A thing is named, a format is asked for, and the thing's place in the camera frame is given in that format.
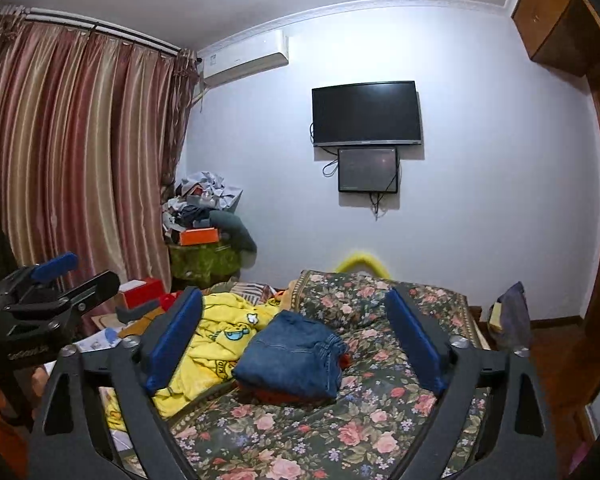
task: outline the gray bag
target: gray bag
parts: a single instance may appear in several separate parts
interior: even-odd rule
[[[526,306],[525,287],[521,282],[517,282],[498,298],[498,303],[502,304],[500,312],[502,332],[493,330],[489,326],[489,334],[496,341],[498,349],[528,352],[531,346],[531,320]],[[493,305],[489,310],[490,318],[492,312]]]

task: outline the blue pad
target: blue pad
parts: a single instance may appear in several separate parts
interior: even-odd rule
[[[143,360],[146,374],[144,387],[149,395],[153,396],[156,391],[169,385],[201,318],[202,293],[198,288],[189,287],[166,314],[152,321],[142,335],[143,342],[151,339],[154,335],[152,329],[160,329],[162,323],[169,323],[164,331],[159,330],[160,334],[155,334],[159,337]]]
[[[427,318],[411,303],[405,290],[392,288],[384,297],[384,308],[400,346],[409,358],[420,386],[440,396],[448,386],[448,336],[433,318]]]
[[[53,260],[36,266],[31,273],[31,279],[34,282],[46,285],[63,274],[68,273],[70,270],[74,270],[77,266],[78,256],[73,253],[64,253],[56,256]]]

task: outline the television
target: television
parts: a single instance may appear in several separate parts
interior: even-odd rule
[[[422,143],[413,81],[314,88],[312,101],[314,146]]]
[[[338,149],[338,191],[397,193],[398,180],[395,146]]]

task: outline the metal bolt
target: metal bolt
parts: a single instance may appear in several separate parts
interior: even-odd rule
[[[75,354],[78,351],[76,345],[67,345],[67,346],[63,346],[60,349],[60,355],[62,357],[69,357],[70,355]]]
[[[469,348],[469,340],[461,335],[453,335],[450,338],[451,344],[456,348]]]
[[[125,348],[133,348],[134,346],[138,346],[140,344],[140,336],[137,335],[128,335],[123,340],[121,345]]]
[[[529,348],[521,347],[513,352],[518,357],[529,357]]]

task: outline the floral bedspread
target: floral bedspread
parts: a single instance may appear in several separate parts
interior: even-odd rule
[[[306,270],[292,308],[340,333],[353,364],[335,402],[272,406],[244,397],[232,384],[188,406],[171,431],[200,478],[221,480],[384,480],[408,450],[436,398],[420,388],[384,316],[392,282]],[[444,288],[406,284],[424,314],[479,346],[466,299]],[[443,476],[461,469],[484,415],[486,390],[476,390],[463,434]],[[138,466],[135,457],[128,458]]]

